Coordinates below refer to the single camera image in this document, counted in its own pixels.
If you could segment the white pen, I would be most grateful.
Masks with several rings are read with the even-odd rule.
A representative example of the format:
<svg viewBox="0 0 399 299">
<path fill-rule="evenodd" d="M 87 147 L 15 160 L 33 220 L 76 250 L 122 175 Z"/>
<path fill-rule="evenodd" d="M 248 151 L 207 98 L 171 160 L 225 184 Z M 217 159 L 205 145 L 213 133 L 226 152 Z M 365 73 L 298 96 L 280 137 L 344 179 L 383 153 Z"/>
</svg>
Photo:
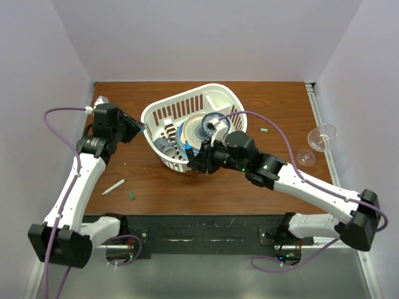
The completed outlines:
<svg viewBox="0 0 399 299">
<path fill-rule="evenodd" d="M 125 179 L 121 179 L 120 181 L 118 181 L 117 183 L 115 183 L 114 185 L 110 186 L 108 189 L 104 190 L 104 192 L 102 193 L 102 195 L 106 195 L 109 194 L 110 192 L 112 192 L 113 190 L 115 190 L 116 188 L 120 187 L 121 185 L 123 185 L 126 182 Z"/>
</svg>

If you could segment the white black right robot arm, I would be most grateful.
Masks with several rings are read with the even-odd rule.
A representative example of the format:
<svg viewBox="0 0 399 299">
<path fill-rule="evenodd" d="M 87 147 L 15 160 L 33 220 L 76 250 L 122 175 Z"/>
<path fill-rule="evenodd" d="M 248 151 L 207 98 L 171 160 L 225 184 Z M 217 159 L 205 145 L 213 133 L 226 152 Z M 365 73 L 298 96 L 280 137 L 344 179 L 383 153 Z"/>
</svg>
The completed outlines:
<svg viewBox="0 0 399 299">
<path fill-rule="evenodd" d="M 293 164 L 259 151 L 255 141 L 242 131 L 228 134 L 225 142 L 204 140 L 197 154 L 185 145 L 185 152 L 193 170 L 208 174 L 219 168 L 241 171 L 255 186 L 290 194 L 323 210 L 313 215 L 288 212 L 277 229 L 283 244 L 328 237 L 355 250 L 371 249 L 381 219 L 375 192 L 351 191 L 309 176 Z"/>
</svg>

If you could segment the black blue highlighter marker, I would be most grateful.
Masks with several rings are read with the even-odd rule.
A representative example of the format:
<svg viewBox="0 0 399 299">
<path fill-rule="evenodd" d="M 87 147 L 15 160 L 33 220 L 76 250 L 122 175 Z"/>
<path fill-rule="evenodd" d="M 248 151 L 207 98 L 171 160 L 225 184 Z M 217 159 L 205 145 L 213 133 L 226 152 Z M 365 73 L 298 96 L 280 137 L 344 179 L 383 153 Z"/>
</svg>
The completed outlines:
<svg viewBox="0 0 399 299">
<path fill-rule="evenodd" d="M 190 161 L 194 158 L 195 155 L 194 155 L 193 147 L 187 141 L 185 141 L 185 152 L 186 152 L 188 161 Z"/>
</svg>

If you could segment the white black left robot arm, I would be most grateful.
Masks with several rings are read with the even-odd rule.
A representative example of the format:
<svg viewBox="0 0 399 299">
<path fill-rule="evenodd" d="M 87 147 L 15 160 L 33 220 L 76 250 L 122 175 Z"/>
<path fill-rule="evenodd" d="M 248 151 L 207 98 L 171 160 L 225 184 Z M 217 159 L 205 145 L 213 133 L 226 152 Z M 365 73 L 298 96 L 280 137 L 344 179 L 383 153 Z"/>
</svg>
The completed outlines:
<svg viewBox="0 0 399 299">
<path fill-rule="evenodd" d="M 31 225 L 28 231 L 38 259 L 45 265 L 83 268 L 94 248 L 109 240 L 123 244 L 129 237 L 127 218 L 121 214 L 106 213 L 86 227 L 82 221 L 92 191 L 117 145 L 131 142 L 145 125 L 103 96 L 83 112 L 92 115 L 93 122 L 77 144 L 70 146 L 74 162 L 60 196 L 43 223 Z"/>
</svg>

